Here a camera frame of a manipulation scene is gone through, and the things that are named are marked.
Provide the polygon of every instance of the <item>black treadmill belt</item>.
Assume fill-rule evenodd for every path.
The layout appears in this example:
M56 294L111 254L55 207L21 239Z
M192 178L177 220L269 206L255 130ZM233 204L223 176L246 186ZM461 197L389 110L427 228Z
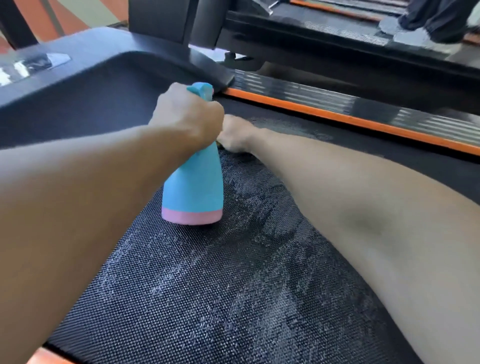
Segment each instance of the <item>black treadmill belt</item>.
M477 164L222 98L227 113L382 155L473 191ZM224 217L183 227L161 191L48 343L91 364L421 363L378 298L250 155L221 151Z

